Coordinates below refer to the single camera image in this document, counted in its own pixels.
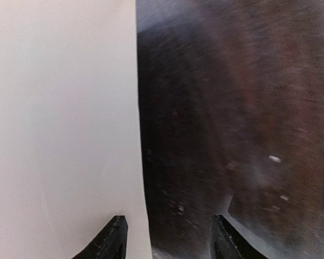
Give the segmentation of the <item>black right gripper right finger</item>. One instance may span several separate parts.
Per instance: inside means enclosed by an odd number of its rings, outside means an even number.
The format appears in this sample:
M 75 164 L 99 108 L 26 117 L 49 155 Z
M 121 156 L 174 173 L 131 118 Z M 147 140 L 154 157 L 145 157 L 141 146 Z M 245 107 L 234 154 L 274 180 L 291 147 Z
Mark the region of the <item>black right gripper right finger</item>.
M 211 218 L 210 251 L 211 258 L 259 258 L 259 252 L 222 215 Z

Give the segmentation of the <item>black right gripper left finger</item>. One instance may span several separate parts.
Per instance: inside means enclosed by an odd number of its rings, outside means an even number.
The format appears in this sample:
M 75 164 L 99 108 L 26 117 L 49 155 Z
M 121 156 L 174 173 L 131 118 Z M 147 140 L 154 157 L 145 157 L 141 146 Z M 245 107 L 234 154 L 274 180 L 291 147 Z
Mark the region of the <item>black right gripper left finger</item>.
M 116 215 L 72 259 L 125 259 L 127 232 L 128 225 L 125 216 Z

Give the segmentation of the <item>brown paper bag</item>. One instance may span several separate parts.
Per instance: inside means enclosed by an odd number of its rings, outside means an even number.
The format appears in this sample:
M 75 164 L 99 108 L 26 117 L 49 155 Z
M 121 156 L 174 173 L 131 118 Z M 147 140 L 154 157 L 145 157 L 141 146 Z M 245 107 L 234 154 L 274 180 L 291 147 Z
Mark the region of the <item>brown paper bag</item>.
M 72 258 L 115 215 L 151 258 L 135 1 L 0 1 L 0 258 Z

